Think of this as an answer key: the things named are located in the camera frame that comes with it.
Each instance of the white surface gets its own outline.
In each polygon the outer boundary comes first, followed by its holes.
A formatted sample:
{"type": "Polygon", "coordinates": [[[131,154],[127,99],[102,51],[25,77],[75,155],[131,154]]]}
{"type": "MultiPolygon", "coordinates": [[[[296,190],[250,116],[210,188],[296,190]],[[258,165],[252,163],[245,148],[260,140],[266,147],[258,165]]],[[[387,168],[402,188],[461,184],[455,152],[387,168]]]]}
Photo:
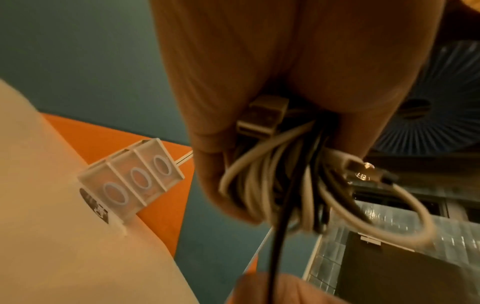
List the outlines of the white surface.
{"type": "Polygon", "coordinates": [[[198,303],[138,218],[122,231],[88,207],[84,161],[3,82],[0,113],[1,303],[198,303]]]}

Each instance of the bundle of cables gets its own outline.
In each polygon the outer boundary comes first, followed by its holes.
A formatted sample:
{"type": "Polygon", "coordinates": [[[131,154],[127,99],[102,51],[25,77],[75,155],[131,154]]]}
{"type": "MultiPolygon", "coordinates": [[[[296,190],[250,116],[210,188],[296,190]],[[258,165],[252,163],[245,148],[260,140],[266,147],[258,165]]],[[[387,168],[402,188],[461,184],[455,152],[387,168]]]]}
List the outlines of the bundle of cables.
{"type": "Polygon", "coordinates": [[[427,209],[395,184],[384,170],[366,168],[356,156],[327,148],[337,116],[305,102],[262,97],[237,122],[234,162],[219,191],[257,219],[274,227],[267,303],[273,303],[276,275],[287,234],[324,233],[330,210],[358,231],[404,247],[430,244],[436,229],[427,209]],[[416,211],[423,223],[417,234],[399,235],[375,228],[352,198],[348,178],[365,174],[416,211]]]}

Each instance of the usb connector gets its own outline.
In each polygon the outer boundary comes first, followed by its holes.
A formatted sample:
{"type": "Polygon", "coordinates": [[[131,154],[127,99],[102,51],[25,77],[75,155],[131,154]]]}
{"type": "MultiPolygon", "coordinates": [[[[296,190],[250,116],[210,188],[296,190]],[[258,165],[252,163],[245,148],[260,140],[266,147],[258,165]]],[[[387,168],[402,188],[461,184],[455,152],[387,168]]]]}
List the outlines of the usb connector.
{"type": "Polygon", "coordinates": [[[242,135],[268,139],[277,132],[288,106],[289,100],[286,98],[262,95],[250,103],[236,122],[236,130],[242,135]]]}

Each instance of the cable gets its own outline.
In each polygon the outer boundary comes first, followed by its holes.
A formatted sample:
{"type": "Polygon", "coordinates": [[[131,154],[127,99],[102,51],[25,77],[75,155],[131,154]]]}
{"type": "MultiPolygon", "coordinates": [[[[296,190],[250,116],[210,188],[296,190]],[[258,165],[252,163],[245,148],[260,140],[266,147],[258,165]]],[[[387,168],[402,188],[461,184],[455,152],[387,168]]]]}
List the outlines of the cable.
{"type": "Polygon", "coordinates": [[[252,217],[275,227],[269,304],[273,302],[285,236],[298,230],[323,233],[330,220],[330,209],[354,228],[380,240],[405,247],[431,243],[436,233],[432,217],[415,197],[394,183],[393,175],[378,168],[365,168],[360,158],[325,147],[336,126],[332,113],[320,113],[315,121],[296,127],[292,121],[288,123],[290,129],[267,140],[240,142],[236,160],[219,184],[222,195],[230,197],[252,217]],[[358,172],[367,174],[371,181],[410,205],[419,214],[423,230],[399,235],[375,228],[353,200],[345,180],[358,172]]]}

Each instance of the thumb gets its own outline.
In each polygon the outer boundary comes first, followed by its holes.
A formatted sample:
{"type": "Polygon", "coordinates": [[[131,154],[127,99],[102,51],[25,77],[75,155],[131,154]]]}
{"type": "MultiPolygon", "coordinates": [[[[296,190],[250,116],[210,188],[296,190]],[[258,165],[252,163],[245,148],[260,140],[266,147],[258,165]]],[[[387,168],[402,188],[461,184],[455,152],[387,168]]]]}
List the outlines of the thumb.
{"type": "MultiPolygon", "coordinates": [[[[242,276],[233,291],[233,304],[265,304],[268,277],[268,273],[242,276]]],[[[278,276],[273,298],[275,304],[346,304],[290,274],[278,276]]]]}

